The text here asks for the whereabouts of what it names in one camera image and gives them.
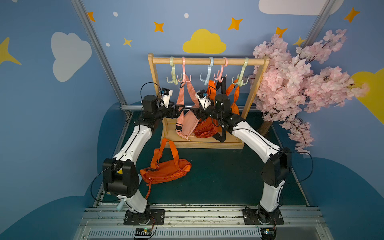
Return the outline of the red orange waist bag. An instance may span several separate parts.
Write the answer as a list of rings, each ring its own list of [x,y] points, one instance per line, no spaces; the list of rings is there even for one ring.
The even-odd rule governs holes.
[[[214,81],[209,80],[209,87],[207,89],[207,94],[209,99],[213,102],[216,97],[216,85]],[[194,134],[198,139],[205,139],[213,137],[215,134],[219,133],[220,128],[218,127],[218,122],[213,120],[211,117],[199,121],[197,124]]]

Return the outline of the pink waist bag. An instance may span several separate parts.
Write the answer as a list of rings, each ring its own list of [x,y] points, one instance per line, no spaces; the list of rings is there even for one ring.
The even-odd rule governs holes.
[[[190,82],[181,83],[177,105],[185,104],[185,87],[187,87],[188,93],[193,103],[195,104],[194,108],[198,108],[200,106],[200,102],[196,97],[196,91]],[[188,141],[190,135],[194,132],[198,123],[199,119],[192,111],[188,111],[186,114],[184,114],[184,111],[182,111],[180,116],[177,118],[176,132],[180,137]]]

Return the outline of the dark orange waist bag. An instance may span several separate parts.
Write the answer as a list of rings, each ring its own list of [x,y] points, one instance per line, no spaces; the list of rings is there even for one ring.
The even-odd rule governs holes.
[[[173,159],[160,163],[167,143],[170,146]],[[148,199],[152,185],[171,182],[184,177],[190,172],[191,168],[192,164],[189,161],[180,158],[175,143],[171,140],[163,139],[161,147],[154,150],[150,167],[140,170],[142,180],[149,187],[145,199]]]

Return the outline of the black waist bag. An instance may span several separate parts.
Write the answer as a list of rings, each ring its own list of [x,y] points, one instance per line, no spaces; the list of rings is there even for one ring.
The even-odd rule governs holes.
[[[226,140],[226,126],[223,121],[223,114],[226,111],[226,102],[228,102],[228,98],[226,96],[226,76],[220,78],[221,82],[218,82],[216,89],[221,89],[221,93],[215,96],[215,111],[217,112],[217,116],[215,119],[218,121],[218,126],[221,127],[221,133],[217,133],[213,135],[214,139],[223,143]]]

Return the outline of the bright orange waist bag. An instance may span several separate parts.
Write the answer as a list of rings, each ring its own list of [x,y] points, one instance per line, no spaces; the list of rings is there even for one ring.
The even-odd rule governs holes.
[[[235,84],[232,83],[227,88],[226,95],[229,96],[232,92],[234,92],[233,101],[231,103],[231,110],[232,110],[233,114],[239,115],[240,111],[239,111],[239,107],[237,105],[237,100],[239,99],[239,96],[240,96],[240,87],[238,86],[237,82],[238,82],[238,79],[234,80]]]

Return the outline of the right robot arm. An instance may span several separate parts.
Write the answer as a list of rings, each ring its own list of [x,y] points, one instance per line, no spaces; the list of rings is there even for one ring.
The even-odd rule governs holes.
[[[225,94],[218,94],[211,101],[206,91],[195,94],[200,106],[191,108],[198,119],[212,118],[222,130],[235,136],[250,147],[264,162],[261,177],[264,181],[259,213],[267,219],[276,213],[280,205],[280,195],[287,176],[292,172],[292,157],[288,148],[268,141],[256,132],[244,118],[232,112],[231,101]]]

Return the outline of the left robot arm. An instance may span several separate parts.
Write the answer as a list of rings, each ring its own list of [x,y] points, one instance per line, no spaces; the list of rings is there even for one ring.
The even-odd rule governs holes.
[[[126,144],[111,159],[103,162],[105,192],[119,199],[119,209],[127,205],[135,214],[143,214],[148,202],[139,191],[139,175],[136,162],[147,141],[164,118],[176,119],[184,111],[184,104],[166,102],[165,98],[145,96],[143,111],[135,121],[134,130]]]

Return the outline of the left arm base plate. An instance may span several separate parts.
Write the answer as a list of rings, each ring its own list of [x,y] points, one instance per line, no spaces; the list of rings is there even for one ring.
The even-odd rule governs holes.
[[[149,226],[163,225],[165,220],[165,210],[146,210],[144,213],[133,213],[127,211],[124,217],[124,226]]]

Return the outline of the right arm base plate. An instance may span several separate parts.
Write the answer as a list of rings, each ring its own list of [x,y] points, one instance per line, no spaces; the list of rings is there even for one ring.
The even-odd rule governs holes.
[[[242,209],[245,225],[283,225],[284,220],[279,209],[267,212],[264,209]]]

